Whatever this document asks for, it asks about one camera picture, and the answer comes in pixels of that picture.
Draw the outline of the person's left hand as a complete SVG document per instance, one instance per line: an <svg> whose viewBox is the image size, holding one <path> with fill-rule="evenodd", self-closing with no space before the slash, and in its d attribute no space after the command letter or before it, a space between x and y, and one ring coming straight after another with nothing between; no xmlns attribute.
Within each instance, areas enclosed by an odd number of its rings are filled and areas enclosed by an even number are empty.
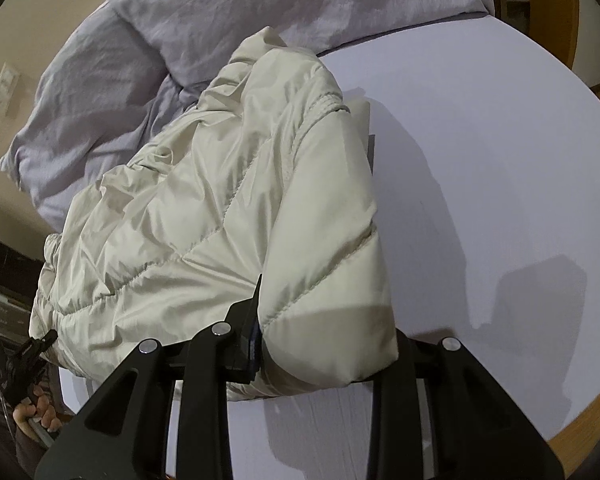
<svg viewBox="0 0 600 480"><path fill-rule="evenodd" d="M45 382L32 387L33 395L36 402L31 400L26 403L18 404L12 411L12 419L19 430L30 440L41 443L40 438L35 433L31 425L30 419L38 418L40 425L48 434L57 434L62 427L62 421L58 418L53 398L50 396L50 389L47 388Z"/></svg>

